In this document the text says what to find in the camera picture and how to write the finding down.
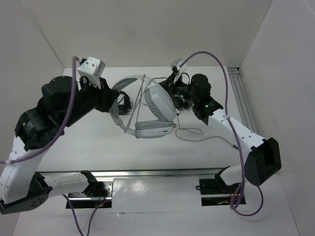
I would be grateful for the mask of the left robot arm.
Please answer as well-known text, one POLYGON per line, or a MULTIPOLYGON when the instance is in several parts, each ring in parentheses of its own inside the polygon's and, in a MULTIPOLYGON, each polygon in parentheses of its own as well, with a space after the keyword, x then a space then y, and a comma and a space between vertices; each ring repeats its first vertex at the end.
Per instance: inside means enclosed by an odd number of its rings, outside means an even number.
POLYGON ((37 106, 25 111, 15 127, 12 151, 4 162, 0 177, 0 212, 12 214, 30 211, 48 198, 78 192, 86 196, 101 194, 103 183, 89 171, 72 175, 45 176, 37 167, 66 127, 92 110, 109 111, 119 97, 100 78, 100 87, 89 85, 88 79, 75 80, 59 76, 45 84, 37 106))

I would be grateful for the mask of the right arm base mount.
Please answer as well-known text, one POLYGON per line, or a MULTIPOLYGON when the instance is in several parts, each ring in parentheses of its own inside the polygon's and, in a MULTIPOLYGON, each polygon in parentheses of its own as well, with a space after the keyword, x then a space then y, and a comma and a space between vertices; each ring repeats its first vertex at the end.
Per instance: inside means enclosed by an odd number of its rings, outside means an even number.
POLYGON ((200 192, 203 207, 228 206, 238 185, 238 183, 234 185, 219 184, 215 179, 200 179, 195 189, 200 192))

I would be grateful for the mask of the white grey headphones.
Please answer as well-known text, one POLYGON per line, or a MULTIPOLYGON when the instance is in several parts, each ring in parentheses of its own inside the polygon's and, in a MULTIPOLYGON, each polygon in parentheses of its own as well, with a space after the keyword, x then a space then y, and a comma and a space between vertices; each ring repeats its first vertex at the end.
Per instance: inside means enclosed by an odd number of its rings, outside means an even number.
POLYGON ((127 125, 124 125, 123 120, 119 115, 118 100, 116 99, 109 110, 114 123, 119 126, 125 133, 128 133, 138 139, 155 139, 166 136, 173 132, 174 122, 176 118, 176 109, 174 103, 167 91, 154 79, 146 75, 133 75, 122 78, 113 85, 113 90, 120 92, 128 85, 140 80, 136 101, 133 108, 137 110, 135 128, 130 128, 131 120, 134 113, 131 114, 127 125), (139 121, 139 113, 142 99, 157 118, 156 120, 139 121))

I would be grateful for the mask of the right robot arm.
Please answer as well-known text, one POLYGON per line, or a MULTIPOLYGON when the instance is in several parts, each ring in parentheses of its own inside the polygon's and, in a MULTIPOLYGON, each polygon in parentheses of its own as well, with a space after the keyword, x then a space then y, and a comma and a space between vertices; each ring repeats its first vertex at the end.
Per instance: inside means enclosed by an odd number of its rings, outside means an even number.
POLYGON ((215 188, 227 192, 232 185, 248 181, 262 185, 282 167, 279 143, 265 139, 233 118, 226 106, 211 96, 211 85, 203 74, 195 74, 189 84, 171 74, 160 85, 169 93, 178 109, 192 108, 194 115, 206 125, 218 130, 242 153, 243 164, 221 170, 215 188))

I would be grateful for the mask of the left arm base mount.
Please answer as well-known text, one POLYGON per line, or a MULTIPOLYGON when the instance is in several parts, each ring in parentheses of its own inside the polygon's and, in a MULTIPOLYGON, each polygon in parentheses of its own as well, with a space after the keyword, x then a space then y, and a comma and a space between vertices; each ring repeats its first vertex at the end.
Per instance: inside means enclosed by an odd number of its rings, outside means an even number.
POLYGON ((68 193, 67 197, 74 209, 111 208, 113 185, 112 179, 106 179, 102 182, 102 187, 92 193, 73 192, 68 193))

